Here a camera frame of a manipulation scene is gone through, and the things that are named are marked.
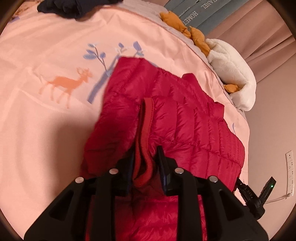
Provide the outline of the red quilted down jacket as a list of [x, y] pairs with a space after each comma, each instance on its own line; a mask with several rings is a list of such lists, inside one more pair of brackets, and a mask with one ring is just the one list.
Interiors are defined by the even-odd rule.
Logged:
[[119, 59], [88, 138], [80, 174], [101, 176], [135, 147], [133, 190], [115, 202], [117, 240], [175, 240], [178, 201], [165, 196], [154, 161], [157, 146], [194, 176], [217, 176], [233, 189], [245, 148], [224, 120], [224, 106], [196, 77], [177, 77], [143, 58]]

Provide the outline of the blue-grey lettered headboard cushion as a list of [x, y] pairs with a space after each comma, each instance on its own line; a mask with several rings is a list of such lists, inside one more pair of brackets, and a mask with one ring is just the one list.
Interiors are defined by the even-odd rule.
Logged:
[[247, 0], [171, 0], [165, 8], [174, 12], [186, 27], [195, 27], [205, 35], [247, 3]]

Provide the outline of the white wall power strip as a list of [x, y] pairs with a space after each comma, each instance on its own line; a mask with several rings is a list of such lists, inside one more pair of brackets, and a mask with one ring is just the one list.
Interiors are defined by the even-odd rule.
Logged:
[[295, 188], [295, 164], [293, 152], [289, 151], [285, 154], [287, 163], [287, 197], [292, 197]]

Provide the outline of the dark navy crumpled garment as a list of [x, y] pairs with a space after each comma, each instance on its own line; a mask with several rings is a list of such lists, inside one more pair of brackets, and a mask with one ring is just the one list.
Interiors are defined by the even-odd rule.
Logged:
[[117, 0], [45, 0], [37, 6], [41, 13], [54, 13], [67, 19], [79, 19], [97, 6], [121, 3]]

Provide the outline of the white fleece orange jacket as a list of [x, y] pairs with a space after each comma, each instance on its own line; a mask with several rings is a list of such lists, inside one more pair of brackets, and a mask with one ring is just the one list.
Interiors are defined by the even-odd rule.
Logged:
[[252, 69], [238, 51], [222, 40], [205, 38], [194, 27], [187, 28], [172, 11], [161, 12], [159, 15], [163, 22], [191, 39], [200, 48], [223, 82], [234, 105], [242, 111], [251, 110], [256, 100], [256, 80]]

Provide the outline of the pink deer print duvet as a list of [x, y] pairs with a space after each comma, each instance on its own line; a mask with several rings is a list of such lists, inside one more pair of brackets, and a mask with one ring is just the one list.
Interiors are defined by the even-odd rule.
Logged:
[[248, 147], [249, 126], [202, 52], [161, 21], [165, 8], [124, 1], [84, 20], [31, 6], [1, 34], [1, 210], [21, 237], [77, 175], [119, 56], [143, 57], [177, 76], [193, 73], [224, 105]]

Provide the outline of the pink curtain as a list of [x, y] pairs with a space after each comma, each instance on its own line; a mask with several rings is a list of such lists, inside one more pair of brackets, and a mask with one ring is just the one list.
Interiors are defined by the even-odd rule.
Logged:
[[257, 82], [295, 55], [295, 39], [268, 1], [248, 1], [207, 38], [232, 45], [250, 66]]

